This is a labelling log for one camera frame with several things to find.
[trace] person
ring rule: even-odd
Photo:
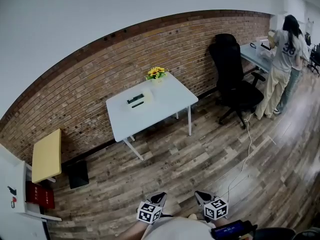
[[[137,221],[133,226],[119,234],[116,240],[163,240],[163,239],[201,239],[212,240],[210,230],[229,224],[222,217],[213,223],[197,220],[195,214],[184,217],[161,217],[153,225]]]
[[[308,62],[309,61],[308,46],[307,46],[307,43],[302,35],[302,31],[300,28],[299,28],[299,42],[300,42],[301,51],[302,51],[301,58]],[[286,105],[289,101],[292,90],[298,81],[301,69],[302,69],[302,66],[296,66],[296,65],[292,66],[290,80],[289,80],[287,86],[285,87],[284,92],[282,93],[280,102],[278,103],[278,105],[276,106],[276,108],[273,111],[274,114],[278,115],[283,112],[284,108],[286,107]]]
[[[277,50],[264,89],[264,98],[255,110],[255,115],[259,120],[264,114],[267,118],[271,118],[289,82],[291,68],[301,67],[302,49],[298,38],[298,21],[294,16],[288,15],[284,19],[282,29],[279,29],[274,37],[269,39],[270,47],[273,49],[277,46]]]

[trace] black and white marker cube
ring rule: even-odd
[[[217,220],[228,214],[228,203],[221,198],[204,205],[204,215],[212,220]]]
[[[142,222],[152,224],[160,218],[161,211],[161,207],[146,202],[141,202],[138,208],[136,219]]]

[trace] power cord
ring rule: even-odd
[[[243,172],[244,167],[245,167],[245,164],[246,164],[247,160],[248,160],[249,157],[250,157],[250,147],[251,147],[251,144],[252,144],[252,138],[251,138],[250,132],[249,132],[249,120],[250,120],[250,118],[251,118],[251,116],[252,116],[253,114],[254,114],[254,112],[249,116],[248,119],[243,119],[243,120],[246,122],[246,130],[247,130],[248,135],[249,135],[249,138],[250,138],[250,145],[249,145],[249,148],[248,148],[248,156],[246,157],[246,159],[245,159],[244,162],[243,162],[243,165],[242,165],[242,168],[241,168],[240,173],[233,179],[233,181],[231,181],[231,183],[230,183],[229,186],[228,186],[228,203],[229,203],[229,197],[230,197],[230,186],[231,186],[231,184],[240,176],[240,174]]]

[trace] jeans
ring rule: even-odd
[[[282,93],[279,104],[276,106],[276,109],[279,110],[280,113],[282,113],[284,108],[286,107],[291,96],[292,90],[298,81],[299,75],[300,70],[296,70],[294,68],[291,69],[290,80],[287,86],[285,87],[284,92]]]
[[[266,116],[271,116],[273,114],[289,79],[289,72],[284,72],[274,66],[271,67],[263,92],[264,98],[255,109],[256,117],[259,120],[264,114]]]

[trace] red box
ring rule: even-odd
[[[31,181],[25,182],[25,199],[29,203],[38,204],[46,209],[55,208],[54,192]]]

